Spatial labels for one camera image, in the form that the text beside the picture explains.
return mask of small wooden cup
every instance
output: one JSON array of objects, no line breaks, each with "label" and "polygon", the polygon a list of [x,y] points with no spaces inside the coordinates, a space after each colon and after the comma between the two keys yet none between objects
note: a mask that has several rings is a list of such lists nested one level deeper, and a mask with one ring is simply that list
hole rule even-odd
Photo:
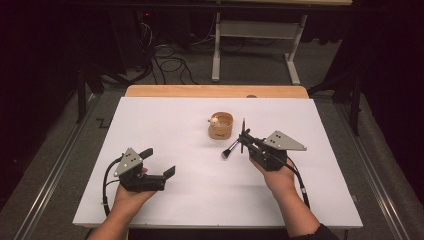
[{"label": "small wooden cup", "polygon": [[231,137],[233,116],[226,112],[217,112],[211,116],[208,128],[209,136],[216,140],[225,140]]}]

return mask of electrical cord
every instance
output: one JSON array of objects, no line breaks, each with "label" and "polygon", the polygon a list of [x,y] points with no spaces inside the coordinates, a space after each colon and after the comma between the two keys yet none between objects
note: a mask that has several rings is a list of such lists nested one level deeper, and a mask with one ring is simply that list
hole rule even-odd
[{"label": "electrical cord", "polygon": [[215,37],[211,37],[213,26],[215,25],[215,21],[216,21],[216,14],[213,15],[212,24],[211,24],[211,27],[209,28],[209,32],[206,35],[206,37],[203,38],[202,40],[200,40],[199,42],[191,43],[190,45],[196,46],[196,45],[199,45],[199,44],[202,44],[202,43],[205,43],[205,42],[209,42],[212,39],[215,39]]},{"label": "electrical cord", "polygon": [[99,65],[96,65],[96,64],[93,64],[92,63],[92,66],[94,66],[95,68],[97,68],[101,72],[104,72],[106,75],[108,75],[109,77],[111,77],[113,80],[117,81],[117,83],[116,83],[116,82],[108,81],[106,79],[102,79],[102,82],[107,83],[107,84],[110,84],[110,85],[125,85],[127,87],[133,85],[135,82],[137,82],[137,81],[139,81],[141,79],[144,79],[153,70],[153,64],[151,62],[149,62],[147,64],[147,66],[146,66],[146,68],[145,68],[145,70],[144,70],[143,73],[141,73],[140,75],[138,75],[137,77],[135,77],[133,79],[128,80],[128,79],[120,76],[119,74],[113,73],[113,72],[109,71],[108,69],[103,68],[103,67],[101,67]]},{"label": "electrical cord", "polygon": [[244,47],[248,47],[248,46],[266,47],[266,46],[276,45],[279,42],[283,41],[283,39],[272,39],[270,40],[269,43],[259,43],[258,41],[263,42],[264,40],[257,39],[257,38],[241,38],[241,37],[222,37],[222,40],[228,43],[228,45],[241,44],[241,46],[239,46],[235,50],[226,50],[225,48],[223,48],[223,46],[221,46],[221,51],[228,52],[228,53],[238,52],[242,50]]},{"label": "electrical cord", "polygon": [[[171,49],[171,53],[167,55],[163,55],[163,56],[158,56],[157,52],[159,52],[162,49]],[[187,71],[189,74],[190,81],[194,83],[195,85],[199,85],[199,83],[194,81],[193,75],[191,74],[191,71],[188,68],[187,62],[180,57],[174,57],[174,55],[175,55],[175,49],[170,45],[161,45],[156,47],[155,55],[153,56],[153,58],[155,60],[156,66],[161,72],[164,84],[165,85],[167,84],[165,73],[176,72],[181,69],[180,76],[179,76],[181,84],[186,85],[186,83],[183,81],[183,74],[185,71]],[[169,68],[169,69],[165,68],[165,65],[168,65],[169,63],[177,63],[177,66],[173,68]]]},{"label": "electrical cord", "polygon": [[119,182],[119,180],[113,180],[113,181],[108,182],[108,183],[106,184],[106,187],[107,187],[109,184],[114,183],[114,182]]},{"label": "electrical cord", "polygon": [[306,192],[305,184],[303,183],[302,177],[300,176],[300,172],[299,172],[299,169],[296,167],[296,164],[294,164],[293,160],[289,156],[287,156],[287,158],[293,163],[293,166],[294,167],[290,166],[289,164],[287,164],[287,162],[285,162],[282,159],[276,157],[275,155],[273,155],[273,157],[275,159],[277,159],[277,161],[281,162],[285,167],[287,167],[288,169],[290,169],[296,175],[297,180],[299,182],[300,191],[302,192],[303,202],[310,209],[311,206],[309,204],[308,193]]},{"label": "electrical cord", "polygon": [[84,240],[87,240],[90,237],[91,233],[93,233],[93,231],[94,231],[94,228],[90,228],[87,231],[87,234],[85,235]]},{"label": "electrical cord", "polygon": [[107,169],[106,169],[106,172],[105,172],[105,177],[104,177],[104,179],[103,179],[103,208],[104,208],[104,210],[105,210],[105,214],[106,214],[106,216],[108,216],[109,215],[109,213],[110,213],[110,208],[109,208],[109,204],[108,204],[108,201],[107,201],[107,195],[106,195],[106,186],[108,185],[108,183],[107,183],[107,177],[109,176],[109,171],[110,171],[110,169],[115,165],[115,164],[117,164],[117,163],[119,163],[120,161],[122,160],[122,157],[121,158],[118,158],[118,159],[116,159],[116,160],[114,160],[108,167],[107,167]]}]

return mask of metal rail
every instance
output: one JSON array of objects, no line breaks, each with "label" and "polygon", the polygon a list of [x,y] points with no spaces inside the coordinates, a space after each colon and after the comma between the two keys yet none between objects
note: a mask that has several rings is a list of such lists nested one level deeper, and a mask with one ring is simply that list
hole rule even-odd
[{"label": "metal rail", "polygon": [[73,146],[76,140],[78,139],[78,136],[82,128],[84,127],[87,118],[90,115],[90,112],[94,109],[98,100],[99,100],[99,97],[95,97],[94,94],[91,94],[90,98],[88,99],[87,114],[82,119],[82,121],[78,123],[72,130],[70,137],[66,141],[65,146],[63,147],[55,165],[53,166],[53,169],[51,170],[49,176],[47,177],[47,180],[44,182],[43,187],[38,193],[38,196],[35,199],[34,203],[32,204],[32,207],[29,210],[25,220],[21,224],[21,227],[16,233],[14,238],[15,240],[30,239],[32,232],[37,226],[37,223],[41,215],[43,214],[44,209],[46,208],[51,196],[53,195],[53,192],[60,180],[60,177],[62,176],[62,173],[66,165],[68,164],[69,153],[72,151]]},{"label": "metal rail", "polygon": [[348,130],[356,149],[360,155],[361,165],[363,166],[366,177],[370,183],[371,189],[374,192],[375,198],[381,208],[381,211],[386,218],[386,222],[392,231],[392,234],[397,240],[409,240],[408,233],[397,213],[396,207],[394,206],[389,194],[387,193],[384,185],[382,184],[372,162],[369,158],[364,146],[362,145],[361,139],[355,135],[349,126],[349,116],[347,110],[341,104],[336,104],[336,110],[344,120],[343,123]]}]

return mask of wooden table edge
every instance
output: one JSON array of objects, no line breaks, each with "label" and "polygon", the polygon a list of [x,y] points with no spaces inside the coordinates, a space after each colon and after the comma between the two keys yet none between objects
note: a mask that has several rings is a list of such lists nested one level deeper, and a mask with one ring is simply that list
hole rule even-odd
[{"label": "wooden table edge", "polygon": [[309,98],[302,86],[132,85],[125,97]]}]

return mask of triangular metal plate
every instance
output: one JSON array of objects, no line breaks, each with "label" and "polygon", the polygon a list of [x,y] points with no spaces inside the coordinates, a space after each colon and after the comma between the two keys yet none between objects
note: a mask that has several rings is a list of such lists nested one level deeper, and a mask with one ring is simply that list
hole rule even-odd
[{"label": "triangular metal plate", "polygon": [[135,166],[141,164],[143,159],[136,153],[132,148],[128,148],[125,154],[122,156],[122,160],[119,163],[115,171],[115,177],[121,176],[123,173],[131,170]]},{"label": "triangular metal plate", "polygon": [[277,150],[306,151],[306,147],[280,131],[273,132],[264,143]]}]

